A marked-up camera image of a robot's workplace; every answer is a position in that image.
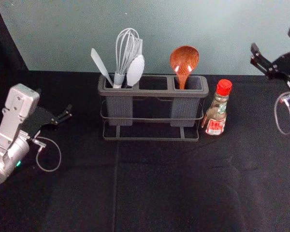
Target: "white cable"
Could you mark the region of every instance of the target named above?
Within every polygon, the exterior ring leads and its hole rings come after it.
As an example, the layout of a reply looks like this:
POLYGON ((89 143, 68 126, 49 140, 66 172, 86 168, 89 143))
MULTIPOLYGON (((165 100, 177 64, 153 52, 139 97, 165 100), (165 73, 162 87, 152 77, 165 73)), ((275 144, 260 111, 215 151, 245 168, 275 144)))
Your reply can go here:
POLYGON ((45 169, 45 168, 43 168, 43 167, 40 165, 40 163, 39 163, 39 154, 40 154, 40 152, 41 152, 41 150, 42 150, 42 147, 40 147, 40 149, 39 149, 39 151, 38 151, 38 153, 37 153, 37 156, 35 157, 35 160, 36 160, 36 162, 37 162, 38 167, 41 168, 43 171, 48 172, 48 173, 51 173, 51 172, 56 171, 56 170, 59 168, 60 164, 61 164, 61 150, 60 150, 59 146, 55 143, 55 141, 53 141, 53 140, 51 140, 51 139, 48 139, 48 138, 45 138, 45 137, 37 137, 37 138, 38 138, 38 139, 45 139, 45 140, 48 140, 48 141, 52 142, 52 143, 57 147, 57 149, 58 149, 58 151, 59 151, 59 163, 58 163, 57 167, 54 168, 54 169, 49 170, 49 169, 45 169))
MULTIPOLYGON (((287 95, 289 95, 289 94, 290 94, 290 92, 285 92, 285 93, 280 94, 279 97, 276 99, 276 102, 275 102, 275 105, 274 105, 274 116, 275 116, 275 122, 276 122, 277 128, 278 128, 278 130, 280 131, 280 133, 282 133, 282 134, 284 134, 284 135, 288 135, 288 134, 290 134, 290 130, 286 133, 286 132, 284 132, 284 131, 280 128, 280 126, 279 126, 279 122, 278 122, 278 117, 277 117, 277 105, 278 105, 279 100, 280 100, 282 97, 287 96, 287 95)), ((284 100, 284 103, 286 104, 286 107, 288 108, 288 111, 289 111, 289 117, 290 117, 290 105, 289 105, 289 103, 288 103, 287 100, 284 100)))

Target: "black table surface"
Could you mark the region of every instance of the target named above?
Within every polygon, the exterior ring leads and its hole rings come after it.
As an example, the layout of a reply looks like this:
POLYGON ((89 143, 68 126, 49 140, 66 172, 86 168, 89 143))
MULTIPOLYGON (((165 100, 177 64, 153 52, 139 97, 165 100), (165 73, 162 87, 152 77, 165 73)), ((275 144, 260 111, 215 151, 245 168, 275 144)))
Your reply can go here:
MULTIPOLYGON (((273 111, 278 95, 288 91, 284 83, 205 75, 205 109, 219 79, 233 82, 221 136, 201 130, 197 143, 110 142, 102 138, 98 77, 0 72, 0 121, 17 83, 41 88, 39 105, 54 114, 73 105, 69 121, 41 133, 60 146, 60 168, 40 170, 32 146, 0 185, 0 232, 290 231, 290 135, 279 133, 273 111)), ((41 163, 51 167, 58 154, 49 149, 41 163)))

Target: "red label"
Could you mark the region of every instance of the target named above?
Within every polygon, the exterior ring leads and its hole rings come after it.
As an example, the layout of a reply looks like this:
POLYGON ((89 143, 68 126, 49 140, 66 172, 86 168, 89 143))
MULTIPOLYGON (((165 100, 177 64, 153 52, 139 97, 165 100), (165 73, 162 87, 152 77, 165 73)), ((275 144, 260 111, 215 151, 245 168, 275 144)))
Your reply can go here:
POLYGON ((206 133, 211 135, 219 135, 223 133, 226 119, 214 120, 210 119, 207 124, 206 133))

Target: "utensil holder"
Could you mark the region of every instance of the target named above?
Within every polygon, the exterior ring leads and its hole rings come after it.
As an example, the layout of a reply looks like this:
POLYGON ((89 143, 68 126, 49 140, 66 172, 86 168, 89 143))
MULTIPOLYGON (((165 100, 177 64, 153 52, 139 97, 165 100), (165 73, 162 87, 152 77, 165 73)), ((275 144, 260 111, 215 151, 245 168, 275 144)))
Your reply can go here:
POLYGON ((191 75, 184 90, 179 89, 174 75, 144 74, 132 88, 112 88, 104 76, 98 84, 102 101, 101 116, 104 119, 103 137, 106 140, 177 140, 197 141, 199 121, 203 118, 203 99, 208 95, 206 78, 191 75), (166 130, 179 129, 178 136, 131 135, 138 123, 164 124, 166 130), (106 127, 115 127, 115 134, 106 136, 106 127), (187 138, 186 130, 194 128, 195 137, 187 138), (129 134, 124 136, 120 130, 129 134))

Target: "wooden ladle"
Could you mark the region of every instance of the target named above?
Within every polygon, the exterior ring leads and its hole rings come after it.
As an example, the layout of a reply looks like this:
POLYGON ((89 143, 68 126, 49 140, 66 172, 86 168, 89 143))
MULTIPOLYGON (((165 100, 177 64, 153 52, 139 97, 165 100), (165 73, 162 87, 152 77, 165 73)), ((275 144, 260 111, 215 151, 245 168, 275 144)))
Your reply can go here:
POLYGON ((178 77, 179 89, 185 88, 189 75, 198 66, 198 63, 199 52, 192 46, 181 46, 171 53, 170 65, 178 77))

